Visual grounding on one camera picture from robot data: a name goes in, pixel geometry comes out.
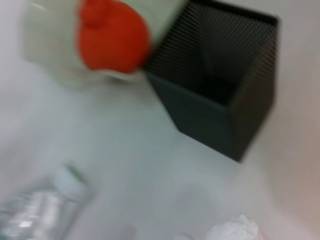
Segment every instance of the red object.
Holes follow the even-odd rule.
[[[78,50],[92,70],[131,73],[150,51],[143,18],[129,5],[113,0],[85,0],[79,9]]]

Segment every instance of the plastic bottle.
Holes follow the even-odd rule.
[[[84,178],[64,167],[0,205],[0,239],[60,240],[91,196]]]

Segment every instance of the white floor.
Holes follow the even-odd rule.
[[[98,194],[70,240],[201,240],[246,214],[270,240],[320,237],[320,2],[233,0],[278,14],[278,103],[243,164],[179,133],[146,81],[61,87],[20,57],[26,0],[0,0],[0,200],[72,161]]]

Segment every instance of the white bag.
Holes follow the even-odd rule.
[[[268,240],[258,224],[245,215],[214,226],[206,240]]]

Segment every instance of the black mesh trash can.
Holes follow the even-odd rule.
[[[144,66],[177,129],[240,161],[275,94],[278,19],[190,0]]]

